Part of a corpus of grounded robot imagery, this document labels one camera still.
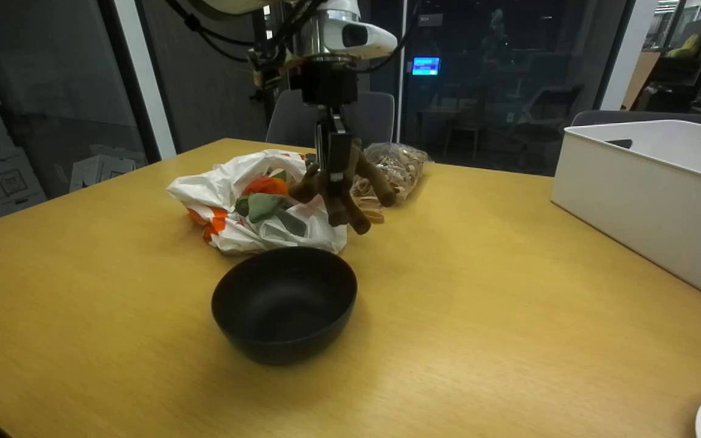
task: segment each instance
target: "black chair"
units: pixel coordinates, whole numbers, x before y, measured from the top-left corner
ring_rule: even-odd
[[[583,123],[623,123],[623,121],[645,121],[645,119],[685,119],[701,123],[701,114],[694,112],[610,112],[610,110],[590,110],[578,112],[573,126]]]
[[[450,154],[450,147],[460,133],[473,136],[473,154],[479,149],[484,132],[484,110],[479,100],[456,100],[456,114],[447,123],[443,154]]]
[[[580,93],[583,84],[544,87],[540,93],[537,93],[524,116],[515,126],[512,140],[522,143],[524,156],[538,164],[533,172],[555,172],[566,126],[573,119],[573,106]]]
[[[320,112],[303,102],[303,89],[279,95],[265,138],[275,143],[313,147]],[[388,93],[358,93],[358,100],[344,106],[348,132],[364,143],[392,143],[394,97]]]

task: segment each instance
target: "wooden table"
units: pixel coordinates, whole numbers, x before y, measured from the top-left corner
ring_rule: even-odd
[[[431,166],[350,239],[346,334],[249,362],[210,297],[232,260],[165,185],[217,140],[0,218],[13,435],[691,435],[701,291],[555,207],[554,181]]]

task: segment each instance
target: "cable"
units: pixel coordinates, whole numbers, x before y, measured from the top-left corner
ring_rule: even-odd
[[[285,43],[320,9],[320,5],[322,0],[299,0],[292,16],[288,16],[288,21],[279,30],[273,43]]]
[[[201,19],[198,15],[193,15],[193,13],[189,13],[178,0],[165,0],[165,2],[173,8],[176,15],[182,16],[182,24],[186,24],[190,32],[203,33],[204,41],[207,41],[207,36],[215,36],[215,39],[226,41],[226,43],[235,43],[235,47],[254,47],[254,41],[232,39],[232,36],[226,36],[226,33],[219,33],[219,32],[215,32],[215,30],[207,30],[207,27],[203,24],[203,19]]]
[[[235,63],[249,63],[249,59],[235,55],[226,49],[223,49],[219,43],[215,43],[204,32],[201,32],[203,41],[215,49],[219,55],[235,61]]]

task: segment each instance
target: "glass wall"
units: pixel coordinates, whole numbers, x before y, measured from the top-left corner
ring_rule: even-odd
[[[562,126],[604,93],[628,8],[423,0],[408,49],[403,140],[436,161],[554,172]]]

